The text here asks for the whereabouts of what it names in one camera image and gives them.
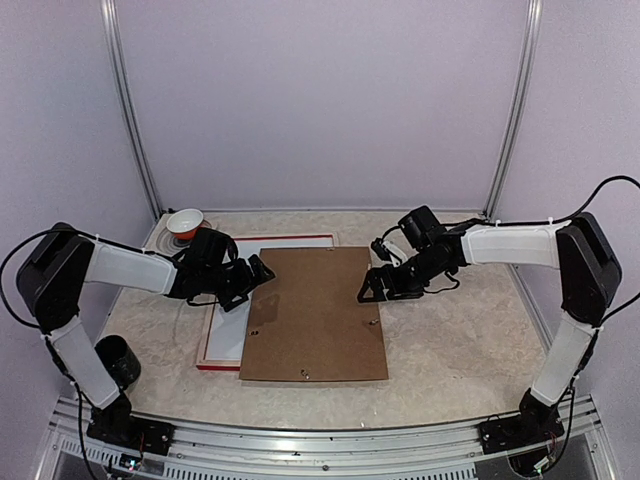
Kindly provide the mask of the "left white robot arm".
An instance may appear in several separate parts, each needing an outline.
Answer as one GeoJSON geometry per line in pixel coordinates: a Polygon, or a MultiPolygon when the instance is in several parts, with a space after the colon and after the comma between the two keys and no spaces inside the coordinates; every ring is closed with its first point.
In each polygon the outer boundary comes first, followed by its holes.
{"type": "Polygon", "coordinates": [[[121,445],[133,443],[140,424],[122,407],[111,406],[123,389],[99,359],[86,330],[83,300],[88,290],[104,285],[187,303],[210,296],[229,312],[276,277],[259,255],[241,256],[231,236],[211,228],[199,229],[173,255],[124,245],[64,222],[31,239],[36,246],[18,268],[17,290],[63,371],[93,406],[106,408],[99,424],[121,445]]]}

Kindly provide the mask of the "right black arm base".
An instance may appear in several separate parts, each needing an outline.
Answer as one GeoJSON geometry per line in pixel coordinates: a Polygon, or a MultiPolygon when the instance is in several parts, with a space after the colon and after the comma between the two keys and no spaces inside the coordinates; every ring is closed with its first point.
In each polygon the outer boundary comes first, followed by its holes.
{"type": "Polygon", "coordinates": [[[561,437],[565,429],[558,404],[548,406],[528,389],[516,415],[487,419],[478,425],[478,432],[483,453],[487,455],[561,437]]]}

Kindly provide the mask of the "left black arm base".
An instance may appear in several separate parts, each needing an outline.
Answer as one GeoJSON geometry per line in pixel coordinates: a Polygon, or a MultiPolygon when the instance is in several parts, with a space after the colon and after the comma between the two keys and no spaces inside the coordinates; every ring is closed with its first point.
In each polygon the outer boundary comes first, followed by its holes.
{"type": "Polygon", "coordinates": [[[121,393],[105,408],[91,408],[90,438],[141,453],[167,456],[174,437],[171,423],[135,416],[128,397],[121,393]]]}

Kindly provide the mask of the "brown cardboard backing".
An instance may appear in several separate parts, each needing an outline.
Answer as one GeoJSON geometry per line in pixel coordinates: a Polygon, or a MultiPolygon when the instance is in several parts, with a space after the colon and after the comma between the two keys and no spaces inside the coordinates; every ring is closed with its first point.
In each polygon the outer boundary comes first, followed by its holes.
{"type": "Polygon", "coordinates": [[[379,307],[357,300],[368,248],[273,248],[260,258],[275,277],[252,294],[241,380],[388,379],[379,307]]]}

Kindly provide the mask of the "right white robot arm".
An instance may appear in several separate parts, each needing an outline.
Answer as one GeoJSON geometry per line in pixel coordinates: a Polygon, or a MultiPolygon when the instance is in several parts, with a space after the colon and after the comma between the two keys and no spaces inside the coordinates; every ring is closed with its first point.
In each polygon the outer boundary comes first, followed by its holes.
{"type": "Polygon", "coordinates": [[[382,260],[365,274],[360,303],[419,299],[432,279],[463,267],[512,264],[553,269],[559,274],[561,320],[529,394],[550,407],[588,362],[622,280],[621,265],[596,218],[581,213],[569,220],[532,224],[486,224],[471,219],[440,223],[420,207],[396,226],[414,249],[408,257],[386,238],[371,248],[382,260]]]}

